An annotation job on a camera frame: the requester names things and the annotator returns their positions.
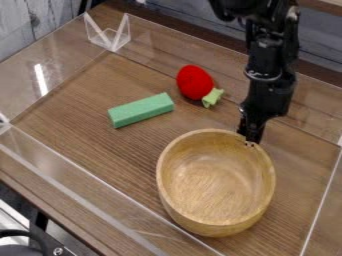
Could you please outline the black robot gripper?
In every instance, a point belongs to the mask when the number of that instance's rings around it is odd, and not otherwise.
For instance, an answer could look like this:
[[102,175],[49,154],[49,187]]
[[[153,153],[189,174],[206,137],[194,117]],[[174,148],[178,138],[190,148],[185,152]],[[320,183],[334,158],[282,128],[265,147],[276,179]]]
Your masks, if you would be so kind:
[[273,82],[250,81],[248,97],[241,103],[241,122],[238,133],[249,142],[261,143],[269,119],[285,116],[289,112],[297,76],[284,72]]

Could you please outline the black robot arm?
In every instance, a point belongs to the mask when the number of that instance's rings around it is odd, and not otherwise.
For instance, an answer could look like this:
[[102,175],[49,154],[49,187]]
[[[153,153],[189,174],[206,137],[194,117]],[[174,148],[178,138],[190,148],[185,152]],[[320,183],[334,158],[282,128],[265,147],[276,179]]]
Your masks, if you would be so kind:
[[297,85],[294,62],[300,52],[300,5],[297,0],[209,0],[216,16],[238,20],[246,33],[250,79],[240,105],[238,133],[260,143],[268,121],[289,112]]

